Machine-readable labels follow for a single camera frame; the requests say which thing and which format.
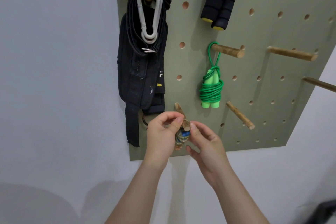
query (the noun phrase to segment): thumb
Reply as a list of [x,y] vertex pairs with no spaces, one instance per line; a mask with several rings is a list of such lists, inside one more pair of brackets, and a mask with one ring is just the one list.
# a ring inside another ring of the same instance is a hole
[[176,134],[176,132],[180,129],[182,122],[183,117],[177,117],[167,129]]
[[190,123],[190,141],[196,145],[200,150],[205,147],[208,140],[200,133],[194,123]]

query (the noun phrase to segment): white carabiner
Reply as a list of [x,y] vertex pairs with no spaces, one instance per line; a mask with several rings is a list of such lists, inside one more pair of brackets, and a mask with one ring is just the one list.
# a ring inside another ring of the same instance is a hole
[[142,7],[142,0],[137,0],[137,3],[138,3],[139,18],[140,18],[140,23],[141,23],[141,38],[147,44],[153,44],[155,43],[158,37],[158,26],[159,26],[159,21],[160,21],[160,14],[162,10],[163,0],[156,0],[154,18],[153,18],[153,34],[151,35],[147,33],[145,14],[144,14],[144,9]]

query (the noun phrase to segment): wall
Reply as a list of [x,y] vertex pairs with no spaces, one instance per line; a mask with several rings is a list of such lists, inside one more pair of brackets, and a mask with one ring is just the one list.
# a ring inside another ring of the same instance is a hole
[[[103,223],[140,164],[117,90],[116,0],[0,4],[0,223]],[[336,51],[322,81],[336,84],[335,65]],[[316,88],[286,147],[228,153],[271,223],[336,198],[335,109]],[[223,223],[190,157],[170,158],[152,223]]]

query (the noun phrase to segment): pegboard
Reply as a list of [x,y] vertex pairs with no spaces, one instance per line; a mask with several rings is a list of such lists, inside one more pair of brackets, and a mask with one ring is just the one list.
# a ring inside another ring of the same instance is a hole
[[[222,138],[226,151],[285,146],[314,88],[302,78],[318,79],[335,46],[336,0],[236,0],[225,31],[213,30],[200,19],[204,2],[172,0],[167,11],[166,111],[179,102],[189,120],[207,124]],[[126,5],[127,0],[118,0],[119,20]],[[220,107],[204,109],[198,90],[210,68],[207,47],[212,41],[245,47],[245,56],[221,55],[224,87]],[[308,62],[270,54],[268,46],[318,53],[318,58]],[[227,101],[255,129],[243,126],[226,107]],[[145,154],[142,113],[139,124],[140,147],[129,146],[131,160],[143,159]],[[187,155],[185,149],[173,153],[181,155]]]

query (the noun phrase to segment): right hand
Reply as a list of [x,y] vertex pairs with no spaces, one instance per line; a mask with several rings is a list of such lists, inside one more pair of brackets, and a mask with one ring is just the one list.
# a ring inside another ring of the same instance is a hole
[[197,146],[200,152],[191,149],[188,145],[186,150],[196,160],[206,181],[214,188],[220,174],[231,168],[224,146],[219,136],[207,125],[198,121],[191,121],[190,127],[189,141]]

